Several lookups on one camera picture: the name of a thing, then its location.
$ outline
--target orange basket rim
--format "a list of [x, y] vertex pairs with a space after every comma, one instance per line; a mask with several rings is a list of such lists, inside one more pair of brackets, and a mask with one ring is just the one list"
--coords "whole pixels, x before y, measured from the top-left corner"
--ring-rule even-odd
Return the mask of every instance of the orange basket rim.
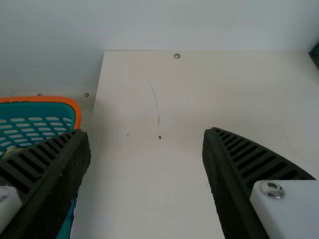
[[67, 104], [75, 111], [74, 129], [78, 129], [81, 126], [81, 110], [79, 105], [73, 99], [63, 96], [18, 96], [0, 98], [0, 104], [14, 102], [52, 102]]

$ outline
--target metal screw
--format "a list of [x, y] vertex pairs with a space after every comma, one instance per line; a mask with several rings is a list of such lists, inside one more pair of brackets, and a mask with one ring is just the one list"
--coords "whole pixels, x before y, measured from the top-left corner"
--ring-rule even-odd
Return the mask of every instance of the metal screw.
[[263, 181], [259, 184], [260, 190], [268, 197], [280, 199], [285, 195], [284, 189], [274, 181]]

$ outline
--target plastic basket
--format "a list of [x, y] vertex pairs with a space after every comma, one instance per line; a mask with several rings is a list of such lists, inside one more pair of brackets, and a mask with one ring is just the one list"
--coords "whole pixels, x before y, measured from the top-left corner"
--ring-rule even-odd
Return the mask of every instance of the plastic basket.
[[[13, 147], [37, 142], [77, 129], [81, 112], [75, 101], [65, 97], [0, 98], [0, 158]], [[76, 197], [57, 239], [68, 239]]]

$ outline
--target white table surface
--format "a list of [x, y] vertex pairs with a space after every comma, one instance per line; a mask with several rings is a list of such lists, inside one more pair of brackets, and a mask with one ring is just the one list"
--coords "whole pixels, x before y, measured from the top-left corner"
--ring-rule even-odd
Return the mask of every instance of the white table surface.
[[319, 178], [319, 70], [307, 53], [174, 53], [105, 52], [73, 239], [224, 238], [201, 158], [211, 127]]

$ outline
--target pencil mark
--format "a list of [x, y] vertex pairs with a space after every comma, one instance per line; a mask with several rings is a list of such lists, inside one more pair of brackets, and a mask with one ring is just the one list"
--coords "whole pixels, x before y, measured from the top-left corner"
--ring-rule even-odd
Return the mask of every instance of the pencil mark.
[[153, 95], [154, 95], [154, 99], [155, 99], [156, 109], [157, 109], [158, 114], [159, 114], [159, 117], [158, 117], [158, 125], [159, 125], [159, 124], [160, 124], [160, 112], [159, 112], [159, 108], [158, 108], [158, 100], [157, 100], [157, 98], [156, 98], [156, 94], [155, 94], [154, 88], [153, 88], [153, 86], [152, 86], [152, 84], [151, 84], [151, 82], [150, 82], [150, 81], [149, 81], [149, 85], [150, 85], [150, 87], [151, 87], [151, 89], [152, 89], [152, 91], [153, 91]]
[[152, 91], [153, 91], [153, 95], [154, 95], [154, 99], [155, 99], [156, 109], [158, 109], [158, 100], [156, 99], [156, 95], [155, 95], [154, 88], [153, 88], [153, 86], [152, 86], [152, 84], [151, 84], [151, 82], [150, 82], [150, 81], [149, 81], [149, 84], [150, 84], [151, 89], [152, 89]]

